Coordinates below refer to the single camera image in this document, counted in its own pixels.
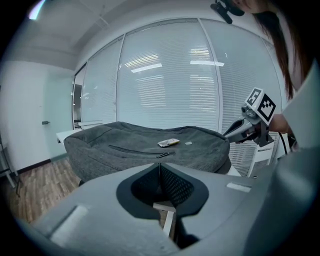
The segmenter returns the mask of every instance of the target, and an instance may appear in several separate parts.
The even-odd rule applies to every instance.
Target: black cable
[[[280,138],[281,138],[281,140],[282,140],[282,144],[283,144],[283,147],[284,147],[284,152],[285,152],[285,154],[287,155],[288,152],[287,152],[287,147],[286,147],[286,143],[285,143],[284,137],[282,137],[282,134],[281,134],[280,132],[278,132],[278,133],[279,133]]]

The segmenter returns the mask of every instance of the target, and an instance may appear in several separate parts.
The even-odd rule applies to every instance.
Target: brown hair
[[[257,21],[257,23],[260,24],[263,32],[269,37],[271,37],[273,41],[276,57],[285,80],[286,96],[290,100],[294,95],[294,87],[293,87],[293,83],[291,81],[290,73],[289,73],[289,59],[288,59],[286,41],[279,23],[279,19],[275,13],[270,11],[256,13],[253,16]],[[298,31],[292,25],[290,20],[287,19],[286,21],[288,23],[292,42],[294,45],[293,61],[294,62],[300,61],[301,70],[297,70],[297,72],[301,72],[302,79],[304,80],[308,74],[308,71],[310,69],[312,62],[308,59],[307,55],[304,53],[303,44]]]

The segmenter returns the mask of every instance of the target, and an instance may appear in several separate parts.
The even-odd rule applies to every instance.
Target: bag
[[[158,145],[168,139],[180,142],[169,147]],[[156,129],[113,122],[74,133],[64,140],[64,146],[73,171],[84,182],[151,163],[221,174],[231,167],[228,139],[196,126]]]

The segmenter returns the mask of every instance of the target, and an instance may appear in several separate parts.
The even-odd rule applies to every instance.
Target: window blind
[[[128,33],[117,90],[118,121],[162,129],[218,128],[216,67],[196,19]]]
[[[281,112],[278,77],[268,50],[261,38],[239,27],[218,21],[202,20],[212,42],[222,83],[222,133],[241,115],[241,106],[254,87],[262,88],[275,102],[275,113]],[[246,176],[254,157],[256,144],[248,141],[230,145],[230,160]]]
[[[82,122],[116,121],[116,82],[121,39],[98,51],[86,65],[81,94]]]

